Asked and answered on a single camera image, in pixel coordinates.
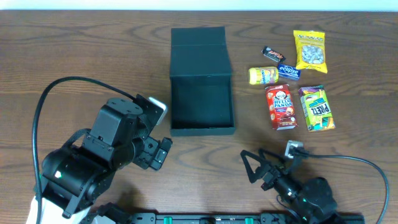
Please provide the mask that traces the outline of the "green pretz box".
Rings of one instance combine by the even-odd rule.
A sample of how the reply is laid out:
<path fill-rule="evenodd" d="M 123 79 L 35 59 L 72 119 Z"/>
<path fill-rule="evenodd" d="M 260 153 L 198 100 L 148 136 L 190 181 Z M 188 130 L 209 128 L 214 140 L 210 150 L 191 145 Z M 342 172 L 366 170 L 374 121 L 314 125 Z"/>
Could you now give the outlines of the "green pretz box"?
<path fill-rule="evenodd" d="M 309 132 L 335 129 L 335 121 L 323 85 L 298 90 Z"/>

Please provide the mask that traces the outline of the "black gift box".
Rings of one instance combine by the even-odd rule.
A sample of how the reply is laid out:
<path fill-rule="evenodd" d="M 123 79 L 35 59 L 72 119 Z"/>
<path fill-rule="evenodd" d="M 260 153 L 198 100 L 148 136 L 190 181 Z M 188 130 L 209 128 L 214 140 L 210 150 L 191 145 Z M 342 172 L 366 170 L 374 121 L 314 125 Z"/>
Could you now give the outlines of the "black gift box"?
<path fill-rule="evenodd" d="M 232 68 L 224 27 L 171 30 L 170 85 L 172 136 L 235 132 Z"/>

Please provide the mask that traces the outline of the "yellow snack bag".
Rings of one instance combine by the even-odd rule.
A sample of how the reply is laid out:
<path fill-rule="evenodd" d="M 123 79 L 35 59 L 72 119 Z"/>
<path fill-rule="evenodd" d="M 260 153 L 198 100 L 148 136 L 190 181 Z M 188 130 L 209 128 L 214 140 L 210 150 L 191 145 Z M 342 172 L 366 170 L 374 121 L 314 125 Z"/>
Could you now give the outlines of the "yellow snack bag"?
<path fill-rule="evenodd" d="M 325 56 L 325 33 L 314 30 L 294 30 L 297 70 L 309 69 L 328 73 Z"/>

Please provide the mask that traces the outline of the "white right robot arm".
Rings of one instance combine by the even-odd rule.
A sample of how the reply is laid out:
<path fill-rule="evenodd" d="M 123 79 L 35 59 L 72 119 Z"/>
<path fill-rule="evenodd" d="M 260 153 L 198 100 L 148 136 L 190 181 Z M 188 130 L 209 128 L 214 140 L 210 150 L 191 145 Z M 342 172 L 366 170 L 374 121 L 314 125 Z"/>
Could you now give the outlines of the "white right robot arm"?
<path fill-rule="evenodd" d="M 274 189 L 278 202 L 298 223 L 345 223 L 336 212 L 337 203 L 331 187 L 323 177 L 301 183 L 292 176 L 286 160 L 263 149 L 259 154 L 243 150 L 240 153 L 250 183 L 263 180 L 264 191 Z"/>

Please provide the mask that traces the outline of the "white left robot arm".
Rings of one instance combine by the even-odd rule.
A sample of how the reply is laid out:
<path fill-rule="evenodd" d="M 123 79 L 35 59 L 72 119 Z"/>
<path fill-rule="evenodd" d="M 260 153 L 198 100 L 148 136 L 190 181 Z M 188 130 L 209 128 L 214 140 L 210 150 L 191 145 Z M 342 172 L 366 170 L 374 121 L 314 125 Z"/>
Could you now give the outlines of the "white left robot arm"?
<path fill-rule="evenodd" d="M 150 136 L 167 114 L 163 102 L 137 95 L 134 100 L 110 98 L 93 127 L 76 131 L 42 162 L 40 187 L 34 191 L 28 223 L 79 223 L 96 199 L 107 191 L 115 173 L 133 163 L 159 170 L 172 140 Z"/>

